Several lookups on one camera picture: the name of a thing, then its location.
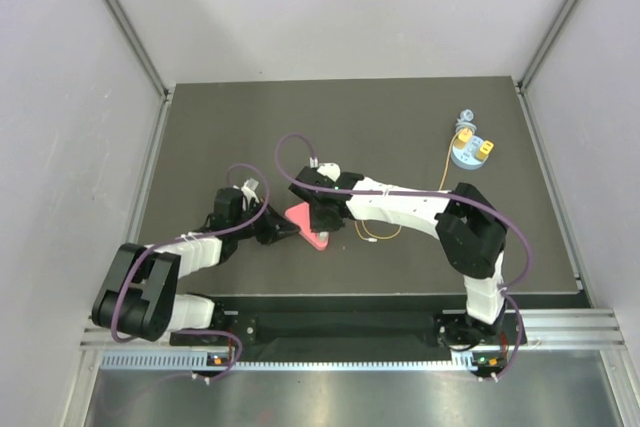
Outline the pink triangular power strip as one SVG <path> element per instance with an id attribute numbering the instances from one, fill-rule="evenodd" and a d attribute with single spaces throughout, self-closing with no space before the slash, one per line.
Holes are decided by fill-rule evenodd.
<path id="1" fill-rule="evenodd" d="M 308 203 L 302 202 L 288 208 L 285 211 L 285 217 L 300 227 L 299 235 L 316 250 L 324 251 L 327 248 L 329 239 L 327 242 L 321 242 L 318 240 L 320 232 L 311 230 L 310 206 Z"/>

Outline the yellow plug adapter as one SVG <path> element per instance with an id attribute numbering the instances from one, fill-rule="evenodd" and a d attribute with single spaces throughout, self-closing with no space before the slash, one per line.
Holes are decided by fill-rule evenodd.
<path id="1" fill-rule="evenodd" d="M 493 148 L 494 148 L 494 143 L 489 140 L 485 140 L 476 150 L 475 158 L 479 162 L 484 162 L 491 154 Z"/>

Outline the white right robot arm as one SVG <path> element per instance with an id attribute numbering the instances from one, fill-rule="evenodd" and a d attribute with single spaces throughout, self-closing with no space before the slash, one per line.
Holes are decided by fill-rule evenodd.
<path id="1" fill-rule="evenodd" d="M 452 191 L 427 195 L 325 164 L 304 167 L 289 190 L 308 204 L 314 233 L 337 231 L 349 219 L 413 229 L 440 242 L 466 290 L 463 319 L 439 328 L 443 345 L 468 350 L 502 332 L 507 226 L 477 188 L 460 183 Z"/>

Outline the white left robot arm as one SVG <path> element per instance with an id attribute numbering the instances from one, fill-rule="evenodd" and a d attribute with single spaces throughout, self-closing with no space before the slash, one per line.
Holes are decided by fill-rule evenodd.
<path id="1" fill-rule="evenodd" d="M 300 227 L 258 197 L 251 181 L 217 191 L 204 225 L 162 246 L 125 243 L 116 251 L 91 311 L 97 327 L 112 324 L 120 336 L 156 341 L 167 331 L 192 329 L 205 343 L 226 334 L 227 321 L 215 301 L 199 294 L 179 294 L 178 281 L 218 266 L 239 243 L 254 238 L 261 245 L 293 237 Z"/>

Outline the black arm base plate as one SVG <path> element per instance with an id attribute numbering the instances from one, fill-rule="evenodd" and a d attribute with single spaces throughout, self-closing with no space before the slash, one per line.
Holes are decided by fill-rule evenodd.
<path id="1" fill-rule="evenodd" d="M 217 313 L 210 326 L 236 334 L 247 346 L 284 338 L 408 338 L 429 347 L 513 345 L 526 341 L 516 315 L 482 327 L 462 312 L 239 312 Z"/>

